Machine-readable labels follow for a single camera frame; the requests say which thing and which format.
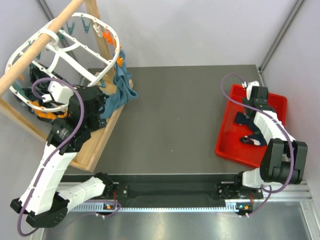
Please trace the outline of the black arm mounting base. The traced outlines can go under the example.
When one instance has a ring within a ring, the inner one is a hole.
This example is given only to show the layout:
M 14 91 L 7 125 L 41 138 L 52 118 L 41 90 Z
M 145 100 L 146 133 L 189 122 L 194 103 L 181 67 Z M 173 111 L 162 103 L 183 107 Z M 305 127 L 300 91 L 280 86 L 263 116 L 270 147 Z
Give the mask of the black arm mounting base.
M 250 214 L 264 198 L 260 188 L 241 184 L 239 174 L 108 174 L 102 196 L 76 206 L 75 212 L 110 217 L 117 213 Z

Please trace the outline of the teal blue garment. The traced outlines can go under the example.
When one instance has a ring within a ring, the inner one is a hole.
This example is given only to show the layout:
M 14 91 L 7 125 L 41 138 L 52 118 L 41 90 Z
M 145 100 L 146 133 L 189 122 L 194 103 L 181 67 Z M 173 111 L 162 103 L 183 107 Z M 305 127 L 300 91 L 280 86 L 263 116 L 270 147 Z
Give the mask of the teal blue garment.
M 101 119 L 108 119 L 112 116 L 113 112 L 127 102 L 137 99 L 138 93 L 130 86 L 130 79 L 132 74 L 128 71 L 126 65 L 126 54 L 123 50 L 119 52 L 119 57 L 123 59 L 122 66 L 118 63 L 115 66 L 115 76 L 113 84 L 116 86 L 116 92 L 106 95 L 104 111 L 100 115 Z

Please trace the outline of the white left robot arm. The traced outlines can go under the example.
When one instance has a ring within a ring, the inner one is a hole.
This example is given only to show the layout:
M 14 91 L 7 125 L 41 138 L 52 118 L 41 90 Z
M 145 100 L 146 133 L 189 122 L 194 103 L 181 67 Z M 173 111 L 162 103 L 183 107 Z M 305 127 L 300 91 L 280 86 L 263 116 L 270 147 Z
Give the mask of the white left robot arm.
M 72 188 L 57 190 L 70 162 L 103 124 L 100 111 L 105 98 L 100 88 L 79 87 L 76 91 L 69 99 L 68 116 L 52 126 L 30 185 L 10 203 L 35 229 L 53 228 L 74 207 L 96 197 L 109 198 L 114 191 L 112 180 L 101 172 Z

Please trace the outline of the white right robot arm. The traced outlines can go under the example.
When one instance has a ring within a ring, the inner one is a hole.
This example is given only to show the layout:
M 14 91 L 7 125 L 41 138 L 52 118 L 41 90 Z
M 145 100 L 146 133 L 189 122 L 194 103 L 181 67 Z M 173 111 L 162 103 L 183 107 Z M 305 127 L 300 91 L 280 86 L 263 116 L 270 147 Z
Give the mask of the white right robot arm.
M 274 107 L 268 104 L 269 91 L 257 81 L 244 86 L 246 96 L 240 103 L 244 112 L 238 112 L 234 122 L 248 126 L 251 135 L 240 141 L 258 147 L 266 147 L 260 166 L 239 174 L 241 179 L 233 185 L 233 192 L 245 198 L 252 189 L 259 189 L 267 183 L 298 185 L 303 180 L 308 146 L 297 141 L 285 129 Z

